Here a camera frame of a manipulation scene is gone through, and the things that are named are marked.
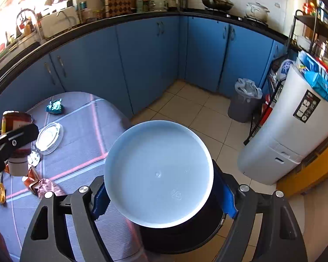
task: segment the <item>transparent plastic lid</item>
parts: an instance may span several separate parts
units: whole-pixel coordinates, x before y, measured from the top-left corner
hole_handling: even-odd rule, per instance
[[[52,122],[40,131],[35,145],[42,155],[47,155],[58,147],[62,138],[63,126],[60,123]]]

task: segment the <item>black countertop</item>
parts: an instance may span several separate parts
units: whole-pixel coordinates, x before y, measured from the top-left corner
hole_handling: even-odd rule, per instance
[[[123,15],[115,18],[102,19],[96,22],[91,22],[89,24],[82,25],[76,29],[65,32],[48,42],[42,44],[34,51],[30,52],[24,58],[20,57],[17,60],[17,63],[13,65],[8,71],[0,73],[0,94],[4,89],[25,69],[27,69],[31,64],[36,62],[41,57],[55,50],[56,48],[77,39],[83,35],[86,35],[90,32],[97,31],[99,29],[103,29],[109,26],[121,24],[124,22],[137,21],[141,19],[155,18],[155,17],[166,17],[166,16],[189,16],[189,17],[199,17],[199,18],[207,18],[213,19],[216,21],[227,22],[229,24],[237,25],[244,27],[246,29],[250,29],[252,31],[258,32],[265,36],[268,36],[280,43],[285,43],[287,41],[287,37],[267,26],[260,25],[258,23],[251,24],[250,22],[246,22],[243,19],[239,19],[239,17],[228,15],[219,11],[212,10],[200,10],[200,9],[189,9],[186,12],[178,12],[173,9],[170,9],[167,12],[145,12],[140,14],[129,14]]]

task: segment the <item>faucet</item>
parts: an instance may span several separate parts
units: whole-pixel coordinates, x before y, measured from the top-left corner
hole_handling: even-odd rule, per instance
[[[69,20],[69,17],[68,17],[68,16],[66,15],[66,13],[65,13],[64,11],[62,11],[62,10],[58,11],[56,17],[58,17],[58,15],[59,15],[60,13],[63,13],[63,15],[65,15],[66,19],[68,20],[68,22],[69,22],[69,29],[68,29],[68,30],[70,30],[70,29],[72,28],[72,23],[71,23],[71,21]]]
[[[40,29],[39,29],[39,25],[38,25],[38,16],[35,14],[35,12],[34,12],[33,10],[31,10],[31,9],[23,9],[23,10],[21,10],[21,11],[18,13],[17,17],[16,17],[16,26],[18,26],[18,25],[17,25],[17,19],[18,19],[19,15],[20,15],[21,13],[25,12],[25,11],[29,11],[29,12],[32,12],[32,13],[33,13],[33,15],[34,15],[34,17],[35,17],[35,20],[36,20],[36,24],[34,25],[35,30],[36,30],[36,32],[37,32],[38,35],[39,35],[40,42],[43,42],[43,36],[42,36],[42,34],[41,34],[41,31],[40,31]]]

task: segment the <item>table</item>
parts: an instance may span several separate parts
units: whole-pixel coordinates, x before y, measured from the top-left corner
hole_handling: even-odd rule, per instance
[[[63,114],[47,113],[50,100],[62,99]],[[42,156],[37,172],[42,178],[54,180],[66,194],[82,185],[89,185],[96,176],[103,175],[103,164],[114,141],[131,124],[115,106],[104,99],[81,92],[62,93],[48,98],[28,111],[34,123],[43,128],[58,122],[64,136],[51,154]],[[0,232],[10,256],[19,261],[22,245],[31,218],[40,200],[23,185],[21,177],[4,173],[6,204],[0,205]],[[66,215],[68,232],[75,260],[83,262],[73,219]],[[130,222],[110,203],[106,213],[95,222],[114,261],[148,261],[138,226]]]

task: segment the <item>kettle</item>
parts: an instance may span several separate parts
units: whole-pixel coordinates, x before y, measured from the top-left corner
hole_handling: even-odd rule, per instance
[[[168,2],[167,0],[151,0],[149,5],[150,11],[167,11]]]

